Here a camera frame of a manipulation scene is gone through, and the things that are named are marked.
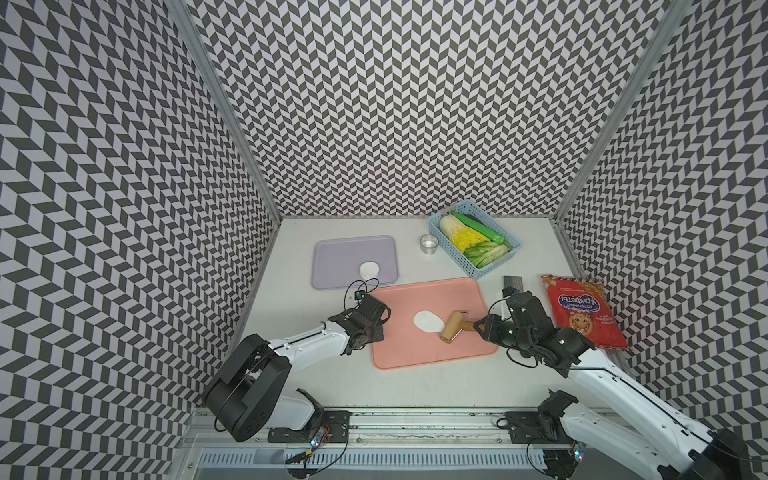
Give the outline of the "wooden rolling pin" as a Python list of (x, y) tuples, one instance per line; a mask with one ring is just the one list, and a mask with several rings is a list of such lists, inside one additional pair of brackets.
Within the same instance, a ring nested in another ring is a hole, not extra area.
[(443, 342), (451, 344), (462, 332), (474, 331), (474, 324), (475, 321), (469, 319), (467, 311), (454, 311), (445, 323), (439, 338)]

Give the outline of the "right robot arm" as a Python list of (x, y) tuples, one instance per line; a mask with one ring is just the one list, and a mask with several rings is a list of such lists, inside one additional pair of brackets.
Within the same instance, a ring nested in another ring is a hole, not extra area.
[(644, 479), (751, 479), (755, 459), (728, 429), (712, 430), (673, 408), (618, 367), (593, 342), (557, 327), (530, 292), (506, 288), (500, 314), (473, 322), (479, 336), (590, 390), (625, 420), (620, 425), (558, 390), (533, 419), (506, 418), (515, 443), (571, 442), (593, 447)]

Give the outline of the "white dough piece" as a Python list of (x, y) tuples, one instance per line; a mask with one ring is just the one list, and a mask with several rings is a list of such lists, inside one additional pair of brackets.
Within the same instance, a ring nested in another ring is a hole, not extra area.
[(426, 333), (440, 334), (445, 328), (444, 321), (429, 310), (417, 312), (413, 317), (413, 324)]

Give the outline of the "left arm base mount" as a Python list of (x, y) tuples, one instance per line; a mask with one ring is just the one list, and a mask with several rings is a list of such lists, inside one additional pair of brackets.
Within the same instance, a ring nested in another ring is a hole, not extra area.
[(269, 421), (269, 443), (309, 443), (321, 430), (327, 429), (326, 442), (349, 440), (351, 412), (327, 409), (306, 390), (281, 395)]

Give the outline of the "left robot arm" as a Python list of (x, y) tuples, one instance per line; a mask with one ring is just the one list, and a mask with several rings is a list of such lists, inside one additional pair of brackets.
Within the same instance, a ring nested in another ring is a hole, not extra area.
[(215, 427), (237, 442), (265, 428), (316, 433), (324, 407), (304, 389), (286, 392), (290, 376), (381, 342), (390, 316), (389, 306), (365, 294), (356, 306), (302, 334), (269, 341), (257, 334), (243, 338), (202, 394)]

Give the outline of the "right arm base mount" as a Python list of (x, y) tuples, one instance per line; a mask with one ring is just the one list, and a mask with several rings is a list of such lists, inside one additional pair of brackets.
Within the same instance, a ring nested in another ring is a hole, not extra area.
[(496, 427), (509, 434), (512, 444), (573, 442), (562, 426), (562, 419), (565, 410), (579, 401), (574, 395), (562, 390), (550, 390), (549, 393), (549, 397), (535, 410), (507, 411), (496, 421)]

